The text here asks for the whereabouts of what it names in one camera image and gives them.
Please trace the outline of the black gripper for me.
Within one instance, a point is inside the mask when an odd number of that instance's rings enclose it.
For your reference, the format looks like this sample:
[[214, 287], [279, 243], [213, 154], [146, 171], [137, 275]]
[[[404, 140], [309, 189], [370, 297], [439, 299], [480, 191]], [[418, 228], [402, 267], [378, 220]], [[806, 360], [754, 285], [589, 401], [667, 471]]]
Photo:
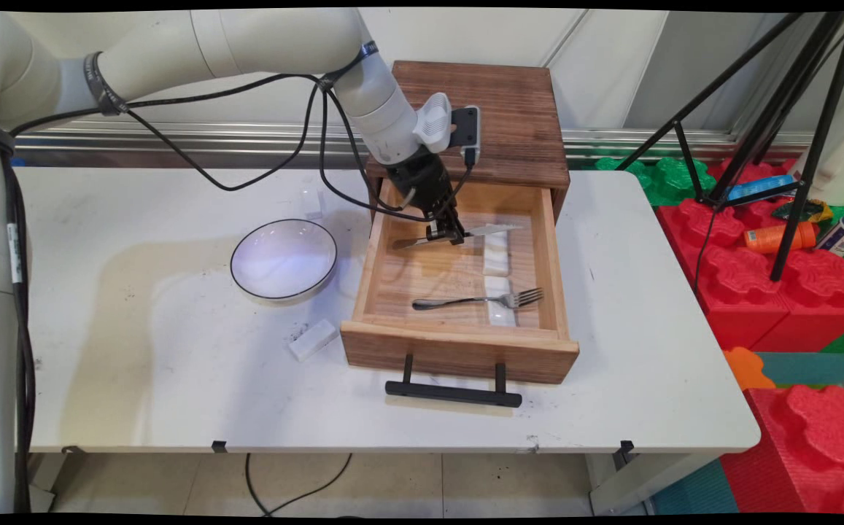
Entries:
[[465, 242], [465, 229], [456, 210], [454, 187], [441, 156], [418, 149], [407, 160], [387, 164], [385, 170], [389, 182], [403, 197], [412, 194], [408, 206], [419, 209], [422, 215], [416, 217], [395, 209], [386, 209], [386, 213], [412, 222], [429, 222], [425, 230], [428, 242], [446, 239], [452, 245]]

